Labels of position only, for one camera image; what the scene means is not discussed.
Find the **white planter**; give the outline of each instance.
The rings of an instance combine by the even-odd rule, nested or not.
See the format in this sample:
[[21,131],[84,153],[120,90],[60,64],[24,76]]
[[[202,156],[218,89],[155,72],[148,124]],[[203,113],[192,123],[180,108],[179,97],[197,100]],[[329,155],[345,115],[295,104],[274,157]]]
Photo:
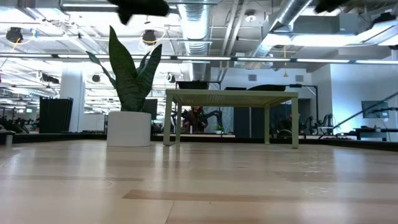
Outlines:
[[149,113],[110,112],[106,143],[111,147],[146,147],[150,145]]

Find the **potted plant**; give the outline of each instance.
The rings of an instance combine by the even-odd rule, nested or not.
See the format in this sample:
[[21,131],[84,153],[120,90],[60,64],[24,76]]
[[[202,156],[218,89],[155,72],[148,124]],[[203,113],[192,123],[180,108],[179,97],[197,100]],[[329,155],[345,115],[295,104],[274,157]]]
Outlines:
[[224,133],[224,128],[221,125],[217,124],[216,125],[216,134],[223,134],[223,133]]
[[115,87],[121,104],[121,111],[108,115],[108,146],[143,147],[150,145],[151,115],[143,113],[145,98],[152,89],[152,82],[160,58],[162,45],[158,45],[147,62],[146,54],[139,68],[136,68],[131,55],[118,40],[112,27],[109,35],[109,60],[116,79],[102,66],[94,54],[87,52],[90,60],[102,67],[105,75]]

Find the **table leg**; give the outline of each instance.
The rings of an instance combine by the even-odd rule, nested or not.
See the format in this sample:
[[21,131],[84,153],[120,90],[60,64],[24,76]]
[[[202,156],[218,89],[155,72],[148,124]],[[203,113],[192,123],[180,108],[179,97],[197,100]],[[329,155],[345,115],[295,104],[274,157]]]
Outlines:
[[178,104],[177,108],[177,122],[176,122],[176,128],[175,128],[175,142],[180,142],[181,140],[181,112],[182,112],[182,104]]
[[173,104],[173,95],[166,96],[166,110],[164,114],[164,134],[163,134],[163,145],[171,146],[170,142],[170,125],[171,125],[171,116],[172,116],[172,104]]
[[292,148],[299,148],[299,99],[292,98]]
[[264,143],[269,144],[269,105],[264,107]]

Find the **wooden floor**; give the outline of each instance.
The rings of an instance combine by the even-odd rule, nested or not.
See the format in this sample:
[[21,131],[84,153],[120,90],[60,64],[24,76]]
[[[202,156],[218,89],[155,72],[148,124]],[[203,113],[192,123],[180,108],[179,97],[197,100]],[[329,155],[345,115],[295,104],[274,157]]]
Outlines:
[[398,153],[18,144],[0,149],[0,223],[398,223]]

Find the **air duct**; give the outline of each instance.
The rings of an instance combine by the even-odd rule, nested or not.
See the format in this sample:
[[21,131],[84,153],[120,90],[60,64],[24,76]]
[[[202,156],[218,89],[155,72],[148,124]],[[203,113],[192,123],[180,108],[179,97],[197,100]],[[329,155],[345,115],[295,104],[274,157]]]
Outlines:
[[[270,31],[288,27],[287,32],[292,29],[294,21],[300,16],[304,9],[312,2],[312,0],[284,0],[280,5],[280,10],[274,19],[266,20],[266,25],[263,27],[266,36],[251,54],[252,57],[265,57],[271,48],[272,44],[268,44],[267,36]],[[246,68],[253,69],[255,63],[246,64]]]
[[[205,40],[208,38],[209,5],[179,4],[178,10],[182,18],[182,35],[187,40]],[[185,49],[188,55],[208,55],[209,43],[186,42]],[[206,64],[192,64],[192,80],[205,78]]]

